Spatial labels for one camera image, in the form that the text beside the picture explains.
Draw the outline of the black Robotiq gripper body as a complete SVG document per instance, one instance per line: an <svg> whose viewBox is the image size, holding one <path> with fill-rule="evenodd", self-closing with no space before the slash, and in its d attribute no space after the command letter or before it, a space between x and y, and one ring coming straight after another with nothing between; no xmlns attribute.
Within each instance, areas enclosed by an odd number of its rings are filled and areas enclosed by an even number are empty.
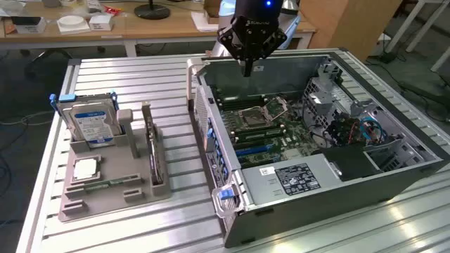
<svg viewBox="0 0 450 253"><path fill-rule="evenodd" d="M282 1L237 1L234 29L245 45L246 55L250 30L279 28L282 4Z"/></svg>

